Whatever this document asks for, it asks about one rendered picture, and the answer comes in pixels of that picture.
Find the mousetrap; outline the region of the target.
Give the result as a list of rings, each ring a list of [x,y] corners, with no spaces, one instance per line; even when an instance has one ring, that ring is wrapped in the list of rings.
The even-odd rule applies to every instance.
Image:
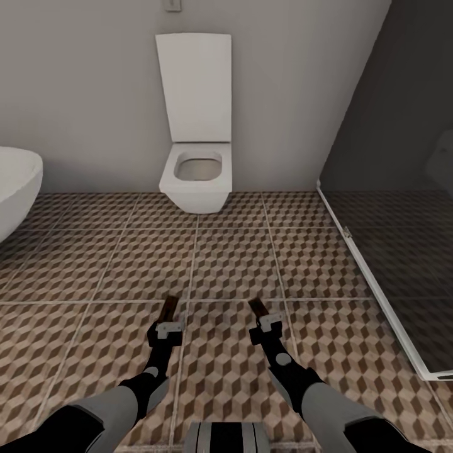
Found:
[[[259,322],[260,318],[265,315],[269,315],[268,310],[264,306],[263,302],[259,297],[256,297],[249,301],[249,305],[256,315],[256,319]]]
[[[170,294],[167,295],[165,303],[160,312],[160,316],[159,316],[159,319],[157,322],[158,324],[161,324],[164,322],[171,322],[178,302],[179,302],[179,297],[171,296]]]

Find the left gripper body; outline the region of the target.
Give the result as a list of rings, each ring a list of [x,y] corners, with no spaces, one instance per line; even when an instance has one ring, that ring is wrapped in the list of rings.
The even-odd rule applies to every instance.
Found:
[[[151,331],[148,343],[152,348],[151,354],[157,349],[162,349],[171,355],[173,347],[182,345],[182,332],[170,332],[166,339],[159,339],[158,331]]]

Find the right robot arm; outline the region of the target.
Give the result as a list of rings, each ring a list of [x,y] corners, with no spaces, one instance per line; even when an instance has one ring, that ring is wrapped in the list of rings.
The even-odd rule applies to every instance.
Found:
[[[311,367],[296,363],[282,345],[283,311],[262,316],[249,330],[261,344],[274,387],[299,413],[324,453],[433,453],[409,440],[386,417],[326,384]]]

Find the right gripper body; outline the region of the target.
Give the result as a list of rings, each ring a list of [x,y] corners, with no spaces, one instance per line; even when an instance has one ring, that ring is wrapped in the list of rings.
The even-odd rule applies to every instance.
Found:
[[[272,340],[279,342],[282,337],[282,324],[280,321],[271,324],[271,331],[264,332],[260,326],[249,330],[250,339],[253,345],[261,344],[263,350],[266,343]]]

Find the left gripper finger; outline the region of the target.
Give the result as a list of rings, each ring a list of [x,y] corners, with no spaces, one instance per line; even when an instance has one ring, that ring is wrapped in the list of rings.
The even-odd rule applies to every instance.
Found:
[[[147,331],[147,336],[149,335],[149,333],[150,333],[151,331],[156,331],[157,325],[158,325],[157,322],[158,322],[158,320],[154,321],[154,324],[153,324],[153,325],[150,327],[150,329]]]

